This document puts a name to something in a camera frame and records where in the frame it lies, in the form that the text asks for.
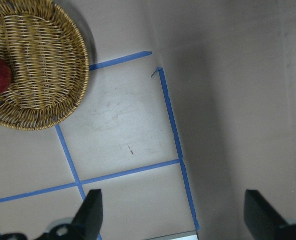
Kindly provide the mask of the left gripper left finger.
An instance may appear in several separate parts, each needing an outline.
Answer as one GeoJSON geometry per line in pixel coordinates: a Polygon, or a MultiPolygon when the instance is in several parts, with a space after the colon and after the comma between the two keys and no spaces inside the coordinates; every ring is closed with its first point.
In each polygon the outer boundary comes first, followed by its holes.
{"type": "Polygon", "coordinates": [[[70,223],[53,227],[40,236],[41,240],[96,240],[103,223],[103,201],[100,189],[88,192],[70,223]]]}

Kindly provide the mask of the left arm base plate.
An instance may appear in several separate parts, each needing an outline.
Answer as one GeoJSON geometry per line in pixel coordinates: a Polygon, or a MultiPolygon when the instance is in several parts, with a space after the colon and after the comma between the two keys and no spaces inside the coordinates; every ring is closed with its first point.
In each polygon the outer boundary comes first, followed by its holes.
{"type": "Polygon", "coordinates": [[[149,240],[199,240],[199,237],[196,231],[189,231],[150,238],[149,240]]]}

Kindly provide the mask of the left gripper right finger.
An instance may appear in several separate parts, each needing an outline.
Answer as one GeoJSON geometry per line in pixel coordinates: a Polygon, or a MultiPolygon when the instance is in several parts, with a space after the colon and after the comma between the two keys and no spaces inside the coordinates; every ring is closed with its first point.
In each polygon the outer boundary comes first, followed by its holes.
{"type": "Polygon", "coordinates": [[[296,240],[296,223],[286,222],[258,190],[245,191],[243,217],[255,240],[296,240]]]}

